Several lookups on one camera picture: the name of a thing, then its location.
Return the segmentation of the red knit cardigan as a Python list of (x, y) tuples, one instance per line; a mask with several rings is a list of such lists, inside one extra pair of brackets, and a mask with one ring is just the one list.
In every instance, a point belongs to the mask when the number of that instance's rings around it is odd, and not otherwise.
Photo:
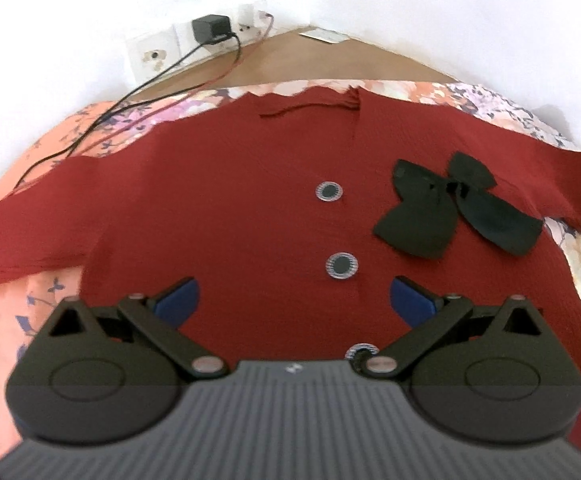
[[(581, 370), (581, 300), (549, 234), (516, 257), (459, 220), (438, 259), (375, 235), (399, 203), (395, 164), (443, 177), (457, 153), (492, 172), (496, 197), (581, 232), (581, 153), (448, 106), (313, 88), (164, 122), (0, 200), (0, 284), (77, 267), (85, 302), (104, 306), (194, 278), (184, 334), (237, 362), (385, 347), (407, 332), (390, 298), (404, 275), (477, 304), (527, 296)], [(581, 415), (571, 440), (581, 446)]]

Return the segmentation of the floral orange bedsheet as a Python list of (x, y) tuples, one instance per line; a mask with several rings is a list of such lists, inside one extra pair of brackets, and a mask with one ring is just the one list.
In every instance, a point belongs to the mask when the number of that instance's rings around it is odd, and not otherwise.
[[(576, 152), (562, 134), (515, 102), (476, 84), (425, 84), (424, 82), (296, 81), (265, 84), (243, 90), (207, 90), (191, 99), (173, 96), (149, 105), (123, 105), (115, 115), (104, 116), (92, 105), (53, 128), (36, 142), (0, 183), (0, 200), (31, 188), (62, 162), (84, 156), (103, 158), (118, 153), (164, 122), (199, 115), (230, 104), (242, 96), (296, 96), (313, 88), (337, 92), (361, 89), (379, 96), (416, 104), (448, 106), (496, 127)], [(567, 259), (573, 284), (581, 300), (581, 232), (566, 221), (544, 218), (549, 234)], [(32, 338), (63, 298), (79, 294), (82, 270), (43, 271), (0, 284), (0, 457), (19, 437), (8, 414), (4, 387), (10, 371)]]

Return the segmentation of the black fabric bow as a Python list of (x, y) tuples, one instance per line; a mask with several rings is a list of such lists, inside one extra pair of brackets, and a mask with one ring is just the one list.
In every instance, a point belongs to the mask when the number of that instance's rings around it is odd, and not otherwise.
[(414, 257), (442, 257), (461, 220), (513, 256), (527, 254), (543, 230), (542, 220), (493, 195), (492, 172), (461, 152), (453, 154), (444, 176), (400, 159), (393, 167), (392, 184), (400, 203), (377, 221), (373, 233)]

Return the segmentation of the black power adapter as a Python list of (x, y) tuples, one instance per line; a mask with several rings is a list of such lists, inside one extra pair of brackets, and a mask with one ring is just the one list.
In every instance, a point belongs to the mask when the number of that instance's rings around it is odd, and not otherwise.
[(194, 39), (202, 46), (220, 44), (233, 36), (231, 20), (228, 16), (208, 14), (192, 21)]

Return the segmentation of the small white card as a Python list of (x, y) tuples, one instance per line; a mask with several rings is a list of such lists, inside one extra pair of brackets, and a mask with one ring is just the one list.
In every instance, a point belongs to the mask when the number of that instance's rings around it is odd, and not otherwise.
[(345, 36), (340, 32), (334, 32), (333, 30), (322, 29), (319, 27), (313, 27), (304, 30), (303, 32), (300, 32), (300, 36), (307, 39), (324, 42), (324, 44), (341, 44), (341, 42), (349, 40), (348, 36)]

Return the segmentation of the white wall socket strip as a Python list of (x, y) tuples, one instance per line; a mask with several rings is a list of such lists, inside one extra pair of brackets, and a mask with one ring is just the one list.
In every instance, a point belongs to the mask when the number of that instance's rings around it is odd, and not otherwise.
[(173, 72), (184, 70), (211, 56), (234, 51), (238, 46), (253, 44), (263, 36), (270, 18), (265, 13), (255, 11), (252, 6), (243, 6), (240, 12), (230, 17), (230, 23), (234, 36), (215, 44), (199, 42), (195, 38), (192, 21), (153, 32), (138, 41), (138, 62), (142, 75), (145, 79), (156, 76), (188, 53), (191, 55), (179, 62)]

